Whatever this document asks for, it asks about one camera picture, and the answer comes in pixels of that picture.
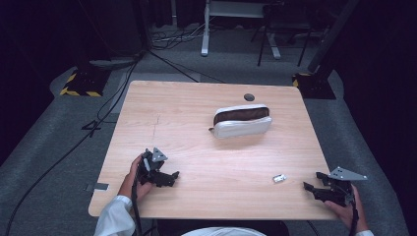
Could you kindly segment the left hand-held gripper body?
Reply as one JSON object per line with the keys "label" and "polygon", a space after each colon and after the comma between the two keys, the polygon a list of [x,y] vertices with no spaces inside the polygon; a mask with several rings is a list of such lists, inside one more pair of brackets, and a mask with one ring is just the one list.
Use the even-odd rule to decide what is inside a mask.
{"label": "left hand-held gripper body", "polygon": [[155,147],[153,151],[146,149],[138,168],[138,180],[141,184],[153,183],[165,179],[165,173],[160,171],[167,157]]}

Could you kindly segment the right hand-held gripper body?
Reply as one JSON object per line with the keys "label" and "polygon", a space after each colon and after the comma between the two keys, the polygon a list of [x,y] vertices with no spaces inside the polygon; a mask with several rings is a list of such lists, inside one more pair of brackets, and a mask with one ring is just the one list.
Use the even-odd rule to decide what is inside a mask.
{"label": "right hand-held gripper body", "polygon": [[366,181],[367,179],[367,175],[362,175],[337,166],[322,180],[323,184],[328,187],[328,193],[325,196],[325,200],[346,207],[355,200],[351,182]]}

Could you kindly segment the person's left hand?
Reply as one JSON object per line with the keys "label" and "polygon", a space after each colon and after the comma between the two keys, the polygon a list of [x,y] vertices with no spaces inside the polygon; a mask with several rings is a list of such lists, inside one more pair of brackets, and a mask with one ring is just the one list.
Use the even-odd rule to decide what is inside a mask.
{"label": "person's left hand", "polygon": [[[132,187],[136,183],[135,178],[138,170],[139,163],[142,160],[142,156],[139,155],[131,164],[129,173],[125,176],[124,181],[118,191],[119,196],[125,196],[132,198]],[[144,185],[138,184],[136,189],[136,200],[140,202],[151,190],[152,184],[145,183]]]}

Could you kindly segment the person's right hand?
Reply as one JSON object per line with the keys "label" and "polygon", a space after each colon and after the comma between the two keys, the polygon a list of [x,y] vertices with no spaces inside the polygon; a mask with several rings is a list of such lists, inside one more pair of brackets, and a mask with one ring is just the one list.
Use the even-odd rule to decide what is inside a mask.
{"label": "person's right hand", "polygon": [[327,207],[327,209],[332,211],[348,229],[352,228],[352,222],[354,219],[356,219],[356,234],[360,231],[370,230],[370,228],[366,220],[365,211],[360,199],[359,192],[354,185],[352,185],[352,190],[355,196],[355,206],[339,206],[338,204],[331,201],[325,201],[324,205]]}

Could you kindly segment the grey tape strip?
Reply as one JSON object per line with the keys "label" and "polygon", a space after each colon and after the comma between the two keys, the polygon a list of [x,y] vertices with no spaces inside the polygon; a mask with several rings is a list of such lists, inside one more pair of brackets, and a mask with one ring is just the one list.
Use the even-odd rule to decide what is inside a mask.
{"label": "grey tape strip", "polygon": [[105,183],[93,183],[93,184],[87,184],[85,187],[85,190],[87,192],[94,192],[94,191],[106,191],[108,189],[109,185]]}

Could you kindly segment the person's white shirt torso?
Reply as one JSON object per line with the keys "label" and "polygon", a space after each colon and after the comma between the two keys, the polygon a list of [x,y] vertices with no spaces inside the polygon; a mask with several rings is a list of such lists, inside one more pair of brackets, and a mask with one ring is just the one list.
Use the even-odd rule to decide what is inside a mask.
{"label": "person's white shirt torso", "polygon": [[206,227],[195,229],[181,236],[267,236],[260,231],[245,227]]}

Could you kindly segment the white pouch with brown lining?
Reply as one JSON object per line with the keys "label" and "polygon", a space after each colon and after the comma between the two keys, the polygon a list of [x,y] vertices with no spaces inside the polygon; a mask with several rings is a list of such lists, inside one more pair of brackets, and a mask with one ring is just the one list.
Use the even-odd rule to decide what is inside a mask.
{"label": "white pouch with brown lining", "polygon": [[246,104],[216,110],[208,130],[218,139],[265,133],[271,125],[269,108],[264,104]]}

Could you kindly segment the grey slanted metal column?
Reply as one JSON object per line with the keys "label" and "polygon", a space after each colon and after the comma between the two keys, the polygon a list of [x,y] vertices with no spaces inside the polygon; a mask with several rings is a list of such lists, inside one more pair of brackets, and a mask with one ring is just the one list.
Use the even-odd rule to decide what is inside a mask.
{"label": "grey slanted metal column", "polygon": [[337,17],[334,25],[330,28],[328,35],[326,36],[324,42],[320,46],[318,52],[315,54],[311,60],[308,71],[316,73],[319,69],[325,65],[325,61],[330,58],[333,53],[336,40],[339,34],[342,32],[344,26],[349,20],[351,14],[354,12],[357,4],[360,0],[348,0],[340,15]]}

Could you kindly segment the black tripod stand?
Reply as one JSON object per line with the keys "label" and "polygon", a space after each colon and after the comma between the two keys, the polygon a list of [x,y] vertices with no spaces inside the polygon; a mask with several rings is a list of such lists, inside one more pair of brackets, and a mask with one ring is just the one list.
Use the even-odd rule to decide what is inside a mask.
{"label": "black tripod stand", "polygon": [[304,44],[301,49],[301,53],[297,62],[297,66],[300,66],[306,51],[307,44],[310,40],[313,28],[312,24],[308,20],[306,12],[305,0],[269,0],[262,8],[262,23],[256,29],[252,40],[255,39],[257,34],[262,34],[261,47],[258,56],[257,65],[261,65],[261,61],[264,54],[264,48],[266,47],[266,41],[270,38],[274,38],[275,33],[290,34],[288,43],[294,43],[296,36],[304,34]]}

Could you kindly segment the black base plate striped edge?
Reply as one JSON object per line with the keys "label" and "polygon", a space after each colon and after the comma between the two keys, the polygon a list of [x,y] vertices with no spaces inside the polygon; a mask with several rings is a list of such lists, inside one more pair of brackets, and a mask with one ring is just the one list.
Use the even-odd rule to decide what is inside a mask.
{"label": "black base plate striped edge", "polygon": [[335,99],[329,82],[315,74],[296,73],[292,76],[292,85],[299,89],[304,99]]}
{"label": "black base plate striped edge", "polygon": [[61,89],[60,94],[92,97],[103,96],[103,91],[110,74],[110,71],[101,69],[92,69],[90,72],[74,70],[65,86]]}

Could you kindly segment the white desk frame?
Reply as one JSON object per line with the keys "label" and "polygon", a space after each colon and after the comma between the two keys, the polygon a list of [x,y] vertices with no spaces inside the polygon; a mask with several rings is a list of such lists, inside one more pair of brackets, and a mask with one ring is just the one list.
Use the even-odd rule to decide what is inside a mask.
{"label": "white desk frame", "polygon": [[211,17],[261,19],[264,6],[265,3],[262,2],[244,2],[243,0],[206,0],[201,55],[209,55],[209,21]]}

